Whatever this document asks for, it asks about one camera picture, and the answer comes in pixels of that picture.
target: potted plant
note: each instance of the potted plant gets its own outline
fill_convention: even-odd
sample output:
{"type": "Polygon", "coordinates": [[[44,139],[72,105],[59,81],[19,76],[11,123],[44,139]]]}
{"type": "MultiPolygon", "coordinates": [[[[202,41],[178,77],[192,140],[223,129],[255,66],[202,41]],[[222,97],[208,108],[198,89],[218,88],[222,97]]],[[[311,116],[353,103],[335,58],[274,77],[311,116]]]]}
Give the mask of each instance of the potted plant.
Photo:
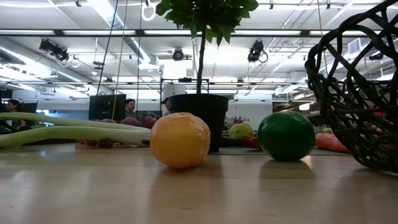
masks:
{"type": "Polygon", "coordinates": [[[156,6],[156,14],[165,15],[165,19],[173,21],[178,29],[190,29],[192,38],[201,32],[197,93],[176,95],[169,100],[170,112],[189,112],[206,122],[211,131],[210,152],[218,151],[220,146],[228,99],[201,94],[206,40],[211,43],[216,38],[218,45],[223,39],[229,43],[241,19],[249,18],[249,12],[257,7],[256,0],[162,0],[156,6]]]}

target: man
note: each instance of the man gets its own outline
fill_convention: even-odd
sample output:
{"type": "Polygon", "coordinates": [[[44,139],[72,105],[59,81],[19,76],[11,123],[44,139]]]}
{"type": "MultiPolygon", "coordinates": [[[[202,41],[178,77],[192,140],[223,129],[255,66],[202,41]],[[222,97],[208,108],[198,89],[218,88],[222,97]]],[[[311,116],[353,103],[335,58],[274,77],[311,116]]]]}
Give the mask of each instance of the man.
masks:
{"type": "Polygon", "coordinates": [[[169,98],[166,97],[166,98],[162,101],[162,104],[167,108],[167,111],[166,111],[166,113],[164,113],[163,116],[169,115],[169,114],[170,114],[170,110],[169,110],[169,109],[170,109],[169,98]]]}
{"type": "Polygon", "coordinates": [[[134,112],[136,109],[136,101],[133,99],[126,100],[126,117],[127,118],[136,118],[137,114],[134,112]]]}

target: plant stem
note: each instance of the plant stem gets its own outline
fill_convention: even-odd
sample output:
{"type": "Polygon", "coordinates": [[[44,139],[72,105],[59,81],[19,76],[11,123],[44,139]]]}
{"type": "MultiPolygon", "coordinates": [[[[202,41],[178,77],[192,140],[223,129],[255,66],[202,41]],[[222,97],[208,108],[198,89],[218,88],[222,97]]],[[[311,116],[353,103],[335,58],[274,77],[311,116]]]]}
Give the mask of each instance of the plant stem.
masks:
{"type": "Polygon", "coordinates": [[[201,93],[201,73],[203,71],[203,57],[205,56],[205,45],[206,45],[206,29],[201,31],[201,42],[199,51],[199,68],[197,74],[197,94],[201,93]]]}

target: wooden table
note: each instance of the wooden table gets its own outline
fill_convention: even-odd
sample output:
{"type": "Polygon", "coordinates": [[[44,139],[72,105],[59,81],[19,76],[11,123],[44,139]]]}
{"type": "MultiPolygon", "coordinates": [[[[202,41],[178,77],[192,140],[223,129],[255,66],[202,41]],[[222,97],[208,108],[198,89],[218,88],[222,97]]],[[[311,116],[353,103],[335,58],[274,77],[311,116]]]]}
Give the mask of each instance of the wooden table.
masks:
{"type": "Polygon", "coordinates": [[[398,222],[398,176],[351,156],[208,156],[188,170],[149,149],[0,153],[0,223],[398,222]]]}

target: cable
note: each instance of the cable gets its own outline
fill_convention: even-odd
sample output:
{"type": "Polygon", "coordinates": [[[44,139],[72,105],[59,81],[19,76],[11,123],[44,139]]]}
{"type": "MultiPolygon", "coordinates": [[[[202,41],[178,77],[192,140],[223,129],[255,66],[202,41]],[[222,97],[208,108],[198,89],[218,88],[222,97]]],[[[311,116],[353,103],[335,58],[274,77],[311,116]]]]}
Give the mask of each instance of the cable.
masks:
{"type": "MultiPolygon", "coordinates": [[[[123,40],[123,37],[124,37],[124,30],[126,28],[126,22],[127,22],[127,8],[128,8],[128,6],[126,6],[126,11],[124,12],[124,23],[123,23],[122,40],[123,40]]],[[[114,94],[113,111],[112,111],[112,118],[111,119],[113,119],[114,111],[116,109],[116,101],[117,101],[117,95],[118,95],[118,90],[119,90],[120,67],[122,65],[122,56],[123,56],[123,43],[124,43],[124,41],[122,41],[122,44],[121,44],[121,47],[120,47],[118,77],[116,78],[116,89],[115,89],[115,94],[114,94]]]]}
{"type": "MultiPolygon", "coordinates": [[[[141,0],[141,9],[144,5],[144,0],[141,0]]],[[[139,29],[142,27],[142,16],[139,19],[139,29]]],[[[138,37],[138,49],[141,48],[141,36],[138,37]]],[[[137,101],[136,101],[136,111],[138,111],[138,98],[139,98],[139,62],[140,62],[141,51],[138,50],[138,59],[137,59],[137,101]]]]}
{"type": "Polygon", "coordinates": [[[113,31],[113,26],[114,26],[114,20],[116,18],[116,13],[118,11],[118,4],[119,4],[119,0],[116,0],[116,6],[114,8],[111,30],[109,32],[108,43],[106,44],[106,48],[105,48],[104,60],[103,60],[103,65],[102,65],[102,69],[101,69],[101,75],[99,76],[99,82],[98,82],[98,87],[97,87],[97,94],[96,94],[96,97],[95,97],[95,103],[97,102],[98,94],[100,93],[101,80],[102,80],[102,76],[103,76],[103,73],[104,73],[106,54],[108,53],[109,43],[111,42],[111,38],[112,38],[112,31],[113,31]]]}
{"type": "MultiPolygon", "coordinates": [[[[323,37],[323,29],[322,29],[322,19],[321,19],[321,9],[320,9],[320,3],[319,0],[317,0],[318,3],[318,16],[319,16],[319,29],[321,30],[321,38],[323,37]]],[[[326,74],[329,74],[328,72],[328,62],[326,60],[326,53],[323,50],[323,59],[325,61],[325,70],[326,70],[326,74]]]]}

